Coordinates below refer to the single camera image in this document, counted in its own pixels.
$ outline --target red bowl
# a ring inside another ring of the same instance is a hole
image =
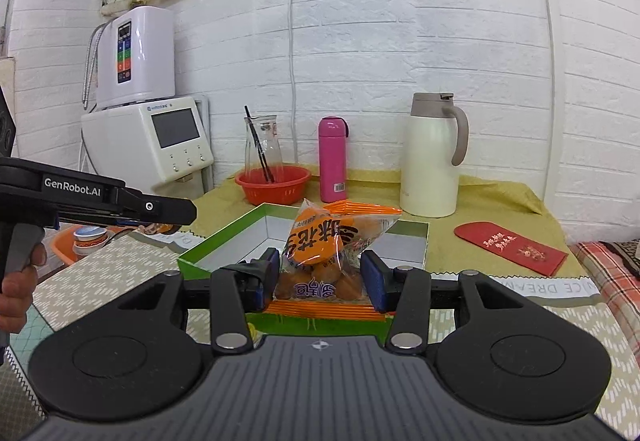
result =
[[[236,174],[236,183],[242,186],[244,195],[251,204],[257,206],[263,202],[273,204],[293,204],[305,196],[306,182],[311,172],[300,166],[283,166],[282,183],[249,183],[245,181],[244,172]]]

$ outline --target colorful button panel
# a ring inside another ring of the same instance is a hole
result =
[[[118,28],[118,83],[131,80],[131,22]]]

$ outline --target white appliance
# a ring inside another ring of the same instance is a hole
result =
[[[174,96],[173,12],[137,7],[105,27],[98,44],[97,108]]]
[[[100,175],[144,193],[195,199],[213,163],[193,98],[108,108],[81,118],[89,160]]]
[[[414,94],[402,149],[400,207],[421,217],[456,211],[458,165],[466,155],[469,124],[453,94]]]

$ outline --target gray handle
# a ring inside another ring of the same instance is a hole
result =
[[[452,114],[458,124],[458,140],[456,141],[456,151],[453,153],[451,164],[458,166],[463,162],[466,149],[469,146],[469,121],[466,119],[465,111],[458,106],[444,107],[445,114]]]
[[[44,230],[38,226],[17,224],[12,227],[13,230],[7,233],[7,239],[9,239],[8,244],[5,241],[0,241],[4,242],[4,244],[0,244],[2,249],[8,248],[6,263],[4,265],[4,275],[2,275],[3,280],[9,273],[22,271],[24,267],[29,264],[33,248],[36,247],[44,237]],[[0,331],[0,357],[4,354],[4,348],[8,345],[9,333]]]

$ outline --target human hand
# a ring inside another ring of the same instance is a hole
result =
[[[33,302],[33,291],[38,283],[34,266],[47,262],[47,250],[38,244],[31,252],[31,265],[22,271],[9,273],[2,280],[0,294],[0,330],[19,333],[27,323],[27,309]]]

